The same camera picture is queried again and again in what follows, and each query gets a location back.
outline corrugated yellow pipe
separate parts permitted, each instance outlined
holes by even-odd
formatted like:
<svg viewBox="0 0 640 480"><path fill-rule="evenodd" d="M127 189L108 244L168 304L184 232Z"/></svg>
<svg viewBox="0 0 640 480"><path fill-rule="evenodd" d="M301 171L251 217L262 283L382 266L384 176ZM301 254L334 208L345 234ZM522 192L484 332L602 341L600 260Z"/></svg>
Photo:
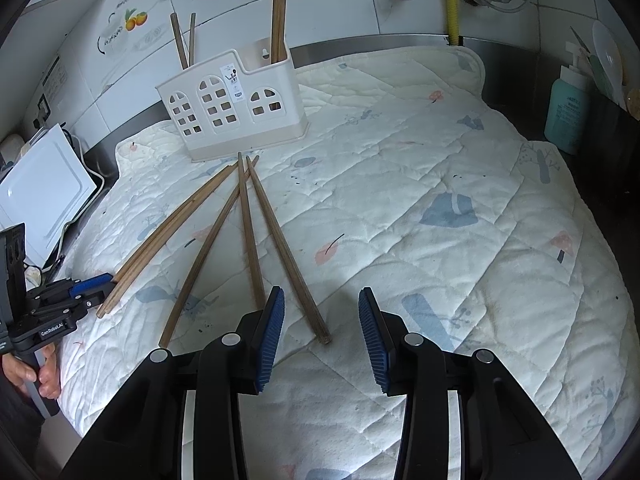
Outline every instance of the corrugated yellow pipe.
<svg viewBox="0 0 640 480"><path fill-rule="evenodd" d="M449 34L450 44L459 44L460 27L458 25L458 0L447 0L447 33Z"/></svg>

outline teal pump bottle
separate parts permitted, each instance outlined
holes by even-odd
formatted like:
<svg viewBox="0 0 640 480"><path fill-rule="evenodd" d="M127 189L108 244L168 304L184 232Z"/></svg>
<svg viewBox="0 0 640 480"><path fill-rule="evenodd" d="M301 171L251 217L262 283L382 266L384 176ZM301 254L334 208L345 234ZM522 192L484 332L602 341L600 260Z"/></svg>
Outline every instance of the teal pump bottle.
<svg viewBox="0 0 640 480"><path fill-rule="evenodd" d="M589 113L590 78L578 70L580 47L567 41L574 55L571 66L562 66L560 79L551 87L545 137L560 150L575 155Z"/></svg>

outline white quilted fabric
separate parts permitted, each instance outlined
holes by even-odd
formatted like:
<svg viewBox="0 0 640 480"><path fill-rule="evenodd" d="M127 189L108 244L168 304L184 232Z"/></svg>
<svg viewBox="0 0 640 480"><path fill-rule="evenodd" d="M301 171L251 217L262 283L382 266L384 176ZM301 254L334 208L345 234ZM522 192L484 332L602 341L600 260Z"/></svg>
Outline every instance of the white quilted fabric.
<svg viewBox="0 0 640 480"><path fill-rule="evenodd" d="M465 48L349 56L298 79L309 133L258 152L257 172L334 341L315 341L250 189L265 289L281 286L287 302L271 383L241 399L250 478L393 477L403 401L374 382L356 307L364 286L445 350L495 351L584 478L599 476L640 415L640 345L616 261L555 147L527 142L482 102L484 68ZM191 163L169 122L122 142L116 157L120 179L67 257L74 278L115 272L228 163ZM61 406L79 433L158 344L236 181L178 230L111 315L89 314L62 345ZM202 348L252 310L242 246L236 207L174 353ZM452 478L459 468L454 434Z"/></svg>

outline wooden chopstick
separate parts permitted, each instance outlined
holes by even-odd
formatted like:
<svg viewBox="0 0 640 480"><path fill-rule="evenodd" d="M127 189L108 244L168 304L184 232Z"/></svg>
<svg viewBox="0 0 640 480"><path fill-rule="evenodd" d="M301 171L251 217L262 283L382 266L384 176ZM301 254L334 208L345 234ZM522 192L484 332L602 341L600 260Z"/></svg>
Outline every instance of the wooden chopstick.
<svg viewBox="0 0 640 480"><path fill-rule="evenodd" d="M113 308L123 297L124 293L131 286L131 284L140 275L140 272L148 265L162 246L168 242L178 228L184 224L186 219L192 215L194 211L222 184L225 179L234 172L237 164L227 166L224 170L218 172L216 176L210 179L200 190L192 195L184 208L180 209L180 212L168 222L166 225L164 222L161 226L164 226L162 230L158 229L158 236L154 236L151 243L147 244L142 251L136 251L130 258L132 263L127 266L127 271L121 273L120 280L116 284L115 288L111 291L109 297L104 301L96 312L97 317L103 317L105 314L110 313Z"/></svg>
<svg viewBox="0 0 640 480"><path fill-rule="evenodd" d="M191 27L189 28L189 66L193 66L194 46L196 41L196 13L191 13Z"/></svg>
<svg viewBox="0 0 640 480"><path fill-rule="evenodd" d="M309 291L308 286L306 286L302 273L298 268L298 264L291 253L287 240L285 239L282 229L278 224L278 219L271 208L267 194L264 192L260 179L251 164L249 164L249 173L251 174L251 179L254 181L255 193L258 196L258 201L260 202L262 213L264 214L267 225L269 226L269 231L276 243L280 259L287 271L287 274L289 275L289 281L291 282L293 289L296 291L300 305L302 305L302 309L305 311L309 325L311 325L311 329L318 336L321 343L330 343L331 334L329 333L329 329L324 323L322 316L320 316L316 302L311 296L311 292Z"/></svg>
<svg viewBox="0 0 640 480"><path fill-rule="evenodd" d="M178 23L178 15L175 12L171 13L171 26L174 30L175 46L178 48L178 56L180 56L180 63L182 69L188 68L187 56L184 53L184 43L182 42L182 34L180 33L180 23Z"/></svg>
<svg viewBox="0 0 640 480"><path fill-rule="evenodd" d="M271 11L271 64L287 59L284 45L284 27L287 11L287 0L273 0Z"/></svg>
<svg viewBox="0 0 640 480"><path fill-rule="evenodd" d="M249 171L253 168L249 160ZM242 225L244 227L244 245L249 259L249 273L251 274L251 284L254 290L254 300L256 310L264 309L267 304L267 297L264 293L264 283L260 272L260 261L258 251L255 247L254 226L251 222L251 210L249 209L249 196L246 192L246 178L244 177L244 165L242 164L242 153L238 153L238 179L240 189L240 205L242 208Z"/></svg>
<svg viewBox="0 0 640 480"><path fill-rule="evenodd" d="M254 161L250 162L249 165L253 164L255 166L259 158L260 158L259 156L256 156L254 158ZM245 179L249 178L249 171L245 173L244 177ZM213 226L211 227L211 231L209 231L209 234L207 235L206 240L204 240L204 243L200 248L200 252L198 253L198 256L196 256L196 259L193 265L191 266L191 269L187 274L186 279L184 280L184 284L182 285L180 294L178 294L178 298L175 300L174 307L172 308L171 313L169 314L169 319L167 320L166 325L164 326L164 331L162 332L162 336L160 337L160 342L158 343L158 345L161 348L167 348L169 346L169 342L171 341L171 338L174 335L175 327L178 324L178 320L180 319L180 314L184 309L184 305L186 304L187 299L189 298L191 289L193 289L193 285L195 284L196 279L198 278L198 275L202 270L202 266L205 260L207 259L207 255L211 250L213 242L216 241L216 237L218 236L218 233L222 228L222 224L225 222L226 217L229 215L229 212L231 211L231 208L236 203L236 200L238 199L239 195L240 195L240 184L236 186L236 188L231 192L231 195L229 196L229 198L226 200L224 207L222 208L222 210L220 211L220 214L218 215L218 218L216 219L216 223L213 224Z"/></svg>

